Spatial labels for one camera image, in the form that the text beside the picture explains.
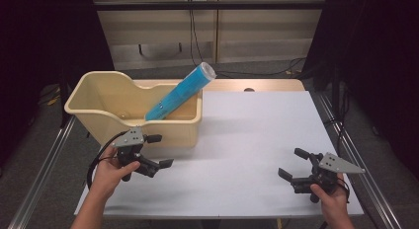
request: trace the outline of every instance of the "beige plastic bin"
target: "beige plastic bin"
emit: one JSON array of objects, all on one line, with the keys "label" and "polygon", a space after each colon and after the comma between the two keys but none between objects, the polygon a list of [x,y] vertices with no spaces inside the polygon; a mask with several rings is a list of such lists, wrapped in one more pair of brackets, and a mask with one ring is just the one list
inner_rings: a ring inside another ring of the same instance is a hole
[{"label": "beige plastic bin", "polygon": [[95,71],[85,74],[65,104],[95,139],[104,145],[116,134],[138,125],[144,134],[161,134],[154,147],[192,147],[198,141],[203,92],[199,91],[163,120],[145,121],[145,114],[177,84],[140,87],[124,73]]}]

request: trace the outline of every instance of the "white tabletop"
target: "white tabletop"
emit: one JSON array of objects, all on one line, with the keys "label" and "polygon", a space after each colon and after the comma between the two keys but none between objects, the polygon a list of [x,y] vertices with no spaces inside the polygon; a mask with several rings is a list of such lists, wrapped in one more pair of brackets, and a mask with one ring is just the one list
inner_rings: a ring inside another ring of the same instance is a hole
[{"label": "white tabletop", "polygon": [[[123,218],[276,218],[320,215],[320,203],[296,194],[278,168],[308,177],[296,147],[336,154],[308,92],[204,92],[199,141],[190,149],[141,153],[173,166],[153,179],[132,174],[109,199],[104,215]],[[84,190],[79,205],[87,190]],[[363,214],[351,188],[348,211]]]}]

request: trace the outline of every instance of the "blue cylindrical object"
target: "blue cylindrical object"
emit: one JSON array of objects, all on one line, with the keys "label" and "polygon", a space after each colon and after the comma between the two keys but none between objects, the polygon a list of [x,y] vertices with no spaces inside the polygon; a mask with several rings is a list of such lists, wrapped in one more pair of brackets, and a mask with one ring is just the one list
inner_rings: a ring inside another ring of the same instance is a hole
[{"label": "blue cylindrical object", "polygon": [[215,71],[213,71],[212,67],[202,62],[145,115],[145,120],[163,119],[194,96],[215,77]]}]

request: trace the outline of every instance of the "forearm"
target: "forearm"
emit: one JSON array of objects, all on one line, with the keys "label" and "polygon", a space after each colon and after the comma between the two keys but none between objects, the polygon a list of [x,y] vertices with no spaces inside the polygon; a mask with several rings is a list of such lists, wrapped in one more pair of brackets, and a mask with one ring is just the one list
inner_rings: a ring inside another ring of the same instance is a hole
[{"label": "forearm", "polygon": [[107,199],[102,195],[88,193],[71,229],[101,228]]},{"label": "forearm", "polygon": [[328,223],[332,229],[354,229],[354,225],[349,217],[344,217],[339,221],[331,221]]}]

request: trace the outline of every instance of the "metal frame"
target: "metal frame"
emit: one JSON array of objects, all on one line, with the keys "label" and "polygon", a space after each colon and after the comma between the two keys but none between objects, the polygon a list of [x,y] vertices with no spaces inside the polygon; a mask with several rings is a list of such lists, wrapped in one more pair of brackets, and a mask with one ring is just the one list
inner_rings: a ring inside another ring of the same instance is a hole
[{"label": "metal frame", "polygon": [[138,11],[138,10],[322,10],[355,5],[348,3],[326,3],[323,1],[253,1],[253,2],[95,2],[93,4],[41,4],[57,10],[87,9],[96,11]]},{"label": "metal frame", "polygon": [[[335,115],[333,114],[332,104],[330,103],[329,99],[326,97],[325,94],[320,94],[319,100],[322,107],[326,111],[327,116],[330,119],[333,119]],[[333,123],[333,127],[337,135],[339,135],[339,132],[341,132],[341,143],[344,146],[344,149],[346,150],[346,153],[348,154],[351,162],[366,170],[364,174],[360,174],[359,176],[361,182],[363,183],[370,196],[370,199],[373,201],[377,209],[377,212],[382,219],[382,222],[385,224],[385,227],[388,229],[402,228],[397,218],[395,217],[395,214],[390,204],[388,203],[385,196],[382,194],[373,176],[370,174],[367,165],[365,164],[360,153],[358,152],[358,149],[356,148],[354,142],[349,136],[349,133],[346,131],[345,128],[342,128],[342,125],[338,121],[335,121]]]},{"label": "metal frame", "polygon": [[53,142],[52,147],[50,148],[49,153],[46,156],[46,159],[43,162],[43,165],[31,186],[31,189],[25,196],[24,201],[19,206],[18,211],[12,219],[12,222],[9,224],[8,229],[21,229],[26,228],[28,225],[32,213],[37,206],[38,200],[41,197],[43,187],[49,180],[50,174],[56,160],[58,159],[59,153],[61,152],[61,149],[67,140],[71,128],[73,127],[74,120],[75,116],[72,115],[66,125],[58,131],[55,141]]}]

